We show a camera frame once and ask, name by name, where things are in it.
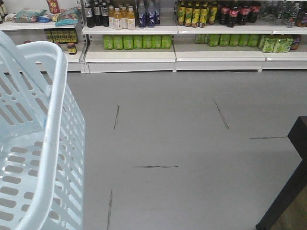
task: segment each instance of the green can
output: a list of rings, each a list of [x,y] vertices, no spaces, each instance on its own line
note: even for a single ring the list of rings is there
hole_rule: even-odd
[[[260,35],[259,34],[251,34],[248,39],[249,47],[257,47],[259,42]]]
[[[249,39],[249,34],[241,34],[238,45],[239,46],[247,46]]]
[[[103,35],[103,41],[104,41],[105,50],[114,49],[113,36],[112,35],[108,35],[108,34]]]
[[[220,34],[211,34],[209,39],[209,46],[218,46],[220,41]]]
[[[152,36],[153,49],[161,49],[162,36],[159,34],[154,34]]]
[[[172,35],[171,34],[164,34],[162,35],[162,49],[170,49],[172,46]]]
[[[204,44],[205,43],[205,34],[195,34],[195,43]]]
[[[132,50],[133,49],[133,36],[132,35],[124,35],[124,49]]]
[[[133,48],[134,49],[143,49],[143,36],[134,35],[133,36]]]
[[[240,40],[240,34],[231,34],[229,40],[229,46],[237,46]]]
[[[230,34],[221,34],[220,46],[228,46],[230,40]]]
[[[143,35],[143,49],[151,49],[152,47],[152,36],[150,34]]]
[[[113,45],[114,49],[123,49],[123,35],[114,35],[113,36]]]

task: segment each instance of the white shelf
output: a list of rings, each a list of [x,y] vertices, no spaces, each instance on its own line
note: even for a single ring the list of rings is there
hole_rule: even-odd
[[[15,23],[15,22],[3,22],[0,24],[0,30],[38,30],[38,29],[59,29],[59,28],[75,28],[76,24],[55,26],[54,22],[48,23]]]
[[[178,34],[176,22],[173,17],[161,17],[161,24],[154,28],[139,28],[135,27],[135,30],[116,30],[110,27],[95,26],[88,28],[87,25],[82,29],[83,35],[176,35]]]

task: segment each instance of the gray floor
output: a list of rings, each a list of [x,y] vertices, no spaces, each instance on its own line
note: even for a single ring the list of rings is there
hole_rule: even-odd
[[[87,122],[85,230],[253,230],[301,160],[285,136],[307,115],[306,72],[69,85]]]

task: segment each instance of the shopping basket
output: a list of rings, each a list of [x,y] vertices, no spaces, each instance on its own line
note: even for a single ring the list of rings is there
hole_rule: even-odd
[[[85,121],[67,64],[56,44],[0,31],[0,230],[83,228]]]

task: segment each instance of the green packaging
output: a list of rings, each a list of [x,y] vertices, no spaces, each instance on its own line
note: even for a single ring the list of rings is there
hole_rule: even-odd
[[[211,34],[209,39],[209,46],[218,46],[220,41],[219,34]]]
[[[170,49],[172,46],[172,35],[171,34],[164,34],[162,35],[162,49]]]
[[[150,34],[143,35],[143,49],[151,49],[152,47],[152,36]]]
[[[205,34],[195,34],[195,43],[204,44],[205,43]]]
[[[152,36],[153,49],[161,49],[162,36],[159,34],[154,34]]]
[[[239,44],[240,36],[240,34],[230,35],[229,46],[237,46]]]
[[[114,49],[112,35],[108,35],[108,34],[103,35],[103,41],[104,41],[105,50]]]
[[[228,46],[230,40],[230,34],[221,34],[220,46]]]
[[[264,39],[264,44],[263,44],[263,47],[261,49],[262,52],[264,52],[264,53],[272,52],[273,49],[274,49],[274,46],[275,46],[275,42],[276,42],[275,36],[273,36],[273,35],[267,36]]]
[[[114,49],[123,49],[123,35],[114,35],[113,36],[113,45]]]
[[[143,49],[143,36],[134,35],[133,36],[133,48],[134,49]]]
[[[275,45],[273,48],[273,53],[282,53],[286,46],[287,39],[280,35],[276,37]]]
[[[124,35],[124,49],[132,50],[133,49],[133,36],[132,35]]]
[[[259,48],[259,49],[262,49],[262,48],[263,48],[264,39],[265,39],[267,36],[268,36],[267,34],[261,34],[261,35],[260,35],[260,39],[259,39],[259,42],[258,42],[258,48]]]
[[[238,45],[239,46],[247,46],[249,39],[249,34],[241,34]]]
[[[259,34],[251,34],[248,39],[249,47],[256,47],[259,42],[260,35]]]

